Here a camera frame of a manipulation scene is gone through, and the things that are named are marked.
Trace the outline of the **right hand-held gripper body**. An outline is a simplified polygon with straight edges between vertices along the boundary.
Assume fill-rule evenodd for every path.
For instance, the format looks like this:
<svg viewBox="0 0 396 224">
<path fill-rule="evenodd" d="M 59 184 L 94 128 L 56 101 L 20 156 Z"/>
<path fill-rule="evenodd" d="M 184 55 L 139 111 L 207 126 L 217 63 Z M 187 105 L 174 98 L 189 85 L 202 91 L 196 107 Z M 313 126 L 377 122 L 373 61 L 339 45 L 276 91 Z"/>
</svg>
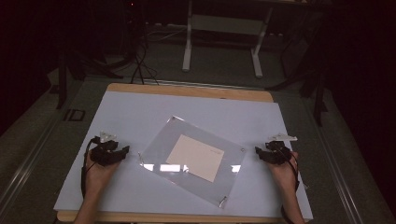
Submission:
<svg viewBox="0 0 396 224">
<path fill-rule="evenodd" d="M 293 158 L 291 150 L 285 146 L 285 142 L 297 141 L 297 138 L 295 136 L 289 136 L 287 134 L 279 133 L 268 138 L 268 142 L 272 141 L 276 142 L 276 150 L 271 151 L 269 149 L 265 149 L 264 151 L 269 152 L 269 159 L 263 161 L 269 162 L 271 164 L 280 165 L 284 162 L 288 162 L 291 158 Z"/>
</svg>

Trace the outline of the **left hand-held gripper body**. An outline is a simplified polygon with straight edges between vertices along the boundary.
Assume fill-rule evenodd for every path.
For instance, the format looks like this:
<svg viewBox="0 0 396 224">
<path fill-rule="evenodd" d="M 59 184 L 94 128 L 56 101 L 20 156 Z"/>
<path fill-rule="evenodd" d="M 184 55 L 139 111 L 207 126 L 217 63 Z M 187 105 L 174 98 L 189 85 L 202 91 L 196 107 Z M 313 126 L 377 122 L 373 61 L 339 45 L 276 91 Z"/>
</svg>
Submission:
<svg viewBox="0 0 396 224">
<path fill-rule="evenodd" d="M 116 141 L 116 136 L 114 134 L 101 131 L 98 136 L 95 136 L 92 139 L 92 141 L 96 144 L 96 147 L 94 147 L 91 151 L 92 161 L 97 162 L 102 166 L 107 166 L 122 161 L 118 160 L 115 155 L 115 152 L 118 151 L 118 148 L 115 150 L 106 149 L 108 141 Z"/>
</svg>

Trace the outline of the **person's left hand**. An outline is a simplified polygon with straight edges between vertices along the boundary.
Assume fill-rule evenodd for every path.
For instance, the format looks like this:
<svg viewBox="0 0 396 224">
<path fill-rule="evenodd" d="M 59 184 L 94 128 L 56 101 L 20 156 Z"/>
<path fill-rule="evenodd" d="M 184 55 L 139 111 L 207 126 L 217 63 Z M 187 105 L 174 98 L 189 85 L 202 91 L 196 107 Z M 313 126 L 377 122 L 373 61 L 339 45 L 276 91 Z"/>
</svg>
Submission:
<svg viewBox="0 0 396 224">
<path fill-rule="evenodd" d="M 117 171 L 120 163 L 102 166 L 91 160 L 92 152 L 89 151 L 86 161 L 85 196 L 100 195 Z"/>
</svg>

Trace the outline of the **person's right hand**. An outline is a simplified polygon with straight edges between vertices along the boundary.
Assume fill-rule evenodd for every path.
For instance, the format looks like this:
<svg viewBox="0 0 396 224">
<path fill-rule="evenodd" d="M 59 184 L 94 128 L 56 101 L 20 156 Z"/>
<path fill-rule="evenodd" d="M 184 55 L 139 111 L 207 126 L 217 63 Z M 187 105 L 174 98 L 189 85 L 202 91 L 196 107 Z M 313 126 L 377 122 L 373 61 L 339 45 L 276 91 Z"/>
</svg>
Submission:
<svg viewBox="0 0 396 224">
<path fill-rule="evenodd" d="M 295 192 L 298 188 L 298 153 L 291 152 L 291 158 L 283 164 L 267 163 L 276 185 L 283 191 Z"/>
</svg>

